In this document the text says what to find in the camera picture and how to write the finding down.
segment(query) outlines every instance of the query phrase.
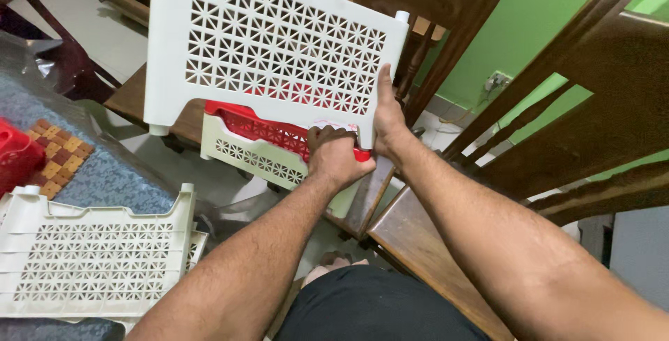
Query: wooden chair seat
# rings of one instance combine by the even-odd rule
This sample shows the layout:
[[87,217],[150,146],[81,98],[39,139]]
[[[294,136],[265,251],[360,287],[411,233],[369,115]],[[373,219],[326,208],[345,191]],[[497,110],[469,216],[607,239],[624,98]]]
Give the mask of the wooden chair seat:
[[457,266],[409,186],[402,188],[367,234],[493,340],[514,339]]

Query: red plastic basket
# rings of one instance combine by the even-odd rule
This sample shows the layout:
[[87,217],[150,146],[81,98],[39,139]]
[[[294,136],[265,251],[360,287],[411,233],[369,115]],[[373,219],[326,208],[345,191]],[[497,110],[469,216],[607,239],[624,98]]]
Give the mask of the red plastic basket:
[[[207,101],[205,113],[216,115],[230,132],[249,140],[265,140],[283,149],[299,154],[305,162],[309,162],[309,148],[306,145],[307,130],[289,123],[271,122],[260,119],[251,107],[232,103]],[[353,149],[355,159],[364,162],[371,152],[358,148]]]
[[0,117],[0,194],[25,184],[44,158],[44,148]]

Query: white floor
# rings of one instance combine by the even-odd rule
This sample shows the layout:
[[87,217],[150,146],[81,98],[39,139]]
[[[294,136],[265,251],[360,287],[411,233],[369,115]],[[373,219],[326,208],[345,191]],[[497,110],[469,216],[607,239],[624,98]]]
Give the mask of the white floor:
[[[146,62],[146,29],[121,18],[110,6],[97,0],[41,1],[86,49],[88,55],[122,83]],[[9,7],[47,34],[57,36],[25,0],[13,0]],[[235,168],[222,162],[202,160],[193,152],[176,154],[165,148],[159,138],[148,135],[103,107],[87,102],[82,105],[94,112],[103,129],[121,140],[126,148],[163,174],[168,181],[194,183],[199,196],[214,205],[232,204],[269,191],[263,179],[256,177],[249,182]],[[417,125],[426,128],[422,139],[433,149],[444,149],[462,131],[455,125],[439,123],[438,118],[428,112],[423,112]],[[477,163],[483,164],[492,158],[487,154]],[[403,183],[393,179],[377,213],[402,186]],[[362,250],[352,239],[342,241],[338,234],[337,227],[325,220],[319,222],[302,256],[297,277],[306,275],[323,253],[334,250],[350,253],[355,260],[368,259],[372,264],[387,266],[373,252]]]

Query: right hand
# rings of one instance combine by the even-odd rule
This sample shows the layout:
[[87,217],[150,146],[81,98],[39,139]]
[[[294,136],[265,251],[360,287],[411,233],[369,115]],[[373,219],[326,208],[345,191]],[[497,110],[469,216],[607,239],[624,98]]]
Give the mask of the right hand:
[[404,122],[402,108],[395,100],[388,63],[380,68],[377,89],[379,101],[374,114],[374,129],[377,132],[374,150],[381,156],[392,159],[394,143],[411,132]]

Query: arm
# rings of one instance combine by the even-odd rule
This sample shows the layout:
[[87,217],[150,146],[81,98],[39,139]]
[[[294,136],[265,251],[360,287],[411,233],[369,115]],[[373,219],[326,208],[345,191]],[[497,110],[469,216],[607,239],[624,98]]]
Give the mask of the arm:
[[309,176],[251,225],[216,247],[151,308],[128,340],[260,340],[281,305],[318,217],[340,190],[371,172],[355,134],[309,130]]
[[520,340],[657,340],[669,316],[560,228],[481,186],[404,125],[381,69],[375,150],[400,169],[457,264]]

